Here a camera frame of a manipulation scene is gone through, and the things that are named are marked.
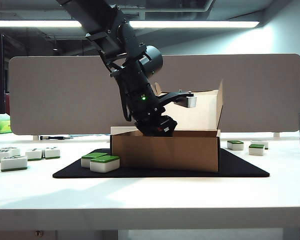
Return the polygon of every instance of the white wall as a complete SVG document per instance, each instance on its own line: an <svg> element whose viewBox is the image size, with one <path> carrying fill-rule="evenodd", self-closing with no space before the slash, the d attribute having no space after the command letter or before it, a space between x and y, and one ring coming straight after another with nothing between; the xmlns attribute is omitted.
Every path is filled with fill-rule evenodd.
<svg viewBox="0 0 300 240"><path fill-rule="evenodd" d="M300 0L283 8L264 27L200 38L160 49L172 54L267 54L300 55Z"/></svg>

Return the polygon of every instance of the ceiling pipe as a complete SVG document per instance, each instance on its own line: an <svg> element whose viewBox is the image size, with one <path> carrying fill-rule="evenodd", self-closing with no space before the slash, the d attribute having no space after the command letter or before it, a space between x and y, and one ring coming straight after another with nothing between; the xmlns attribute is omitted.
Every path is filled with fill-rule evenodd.
<svg viewBox="0 0 300 240"><path fill-rule="evenodd" d="M214 0L208 0L202 8L138 8L129 6L120 6L120 9L124 13L204 13L209 10ZM60 13L66 12L64 9L11 9L11 8L0 8L0 13L34 13L34 12L45 12L45 13Z"/></svg>

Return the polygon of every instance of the open box flap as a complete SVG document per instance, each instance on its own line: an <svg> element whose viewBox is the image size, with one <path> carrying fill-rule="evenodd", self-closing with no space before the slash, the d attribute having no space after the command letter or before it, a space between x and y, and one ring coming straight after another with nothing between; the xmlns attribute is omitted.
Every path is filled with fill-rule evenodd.
<svg viewBox="0 0 300 240"><path fill-rule="evenodd" d="M155 89L163 94L159 84ZM187 108L173 102L164 106L164 114L177 121L176 130L216 130L218 129L222 105L223 84L220 83L218 90L192 91L196 96L196 107Z"/></svg>
<svg viewBox="0 0 300 240"><path fill-rule="evenodd" d="M219 129L221 112L222 112L222 108L223 108L223 104L224 104L224 95L223 95L224 84L223 84L223 82L224 82L224 80L221 80L219 89L218 89L218 93L216 95L216 122L217 122L216 128L217 129Z"/></svg>

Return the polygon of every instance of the green object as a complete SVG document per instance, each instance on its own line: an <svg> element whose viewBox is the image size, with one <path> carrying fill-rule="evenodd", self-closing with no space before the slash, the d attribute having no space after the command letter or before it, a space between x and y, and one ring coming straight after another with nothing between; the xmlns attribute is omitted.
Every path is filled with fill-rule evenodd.
<svg viewBox="0 0 300 240"><path fill-rule="evenodd" d="M45 157L45 159L59 159L60 156L51 156L51 157Z"/></svg>
<svg viewBox="0 0 300 240"><path fill-rule="evenodd" d="M12 133L10 120L0 120L0 134Z"/></svg>
<svg viewBox="0 0 300 240"><path fill-rule="evenodd" d="M107 155L104 152L93 152L93 153L89 153L87 155L82 156L82 159L95 159L95 158L99 158L102 157L104 155Z"/></svg>
<svg viewBox="0 0 300 240"><path fill-rule="evenodd" d="M249 148L252 148L252 149L263 149L265 147L265 145L263 144L251 144L249 146Z"/></svg>
<svg viewBox="0 0 300 240"><path fill-rule="evenodd" d="M29 158L28 161L38 161L41 160L42 158Z"/></svg>
<svg viewBox="0 0 300 240"><path fill-rule="evenodd" d="M8 168L8 169L3 169L1 172L8 172L8 171L15 171L15 170L25 170L28 167L17 167L17 168Z"/></svg>
<svg viewBox="0 0 300 240"><path fill-rule="evenodd" d="M243 141L238 141L238 140L230 140L230 141L227 141L228 143L231 143L231 144L243 144L244 142Z"/></svg>
<svg viewBox="0 0 300 240"><path fill-rule="evenodd" d="M100 156L100 157L96 157L91 159L91 162L94 163L101 163L101 164L106 164L115 160L118 160L119 157L118 156L110 156L110 155L105 155L105 156Z"/></svg>
<svg viewBox="0 0 300 240"><path fill-rule="evenodd" d="M10 120L0 121L0 134L12 133Z"/></svg>

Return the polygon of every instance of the robotic arm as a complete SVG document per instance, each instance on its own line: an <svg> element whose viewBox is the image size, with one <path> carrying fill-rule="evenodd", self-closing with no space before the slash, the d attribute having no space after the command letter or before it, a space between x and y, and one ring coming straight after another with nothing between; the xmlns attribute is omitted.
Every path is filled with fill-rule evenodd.
<svg viewBox="0 0 300 240"><path fill-rule="evenodd" d="M148 78L163 66L160 51L139 43L134 29L117 5L104 0L57 0L88 32L103 63L119 87L124 118L146 136L171 137L177 122L162 115L170 102L193 97L190 92L156 96ZM122 65L117 60L124 59Z"/></svg>

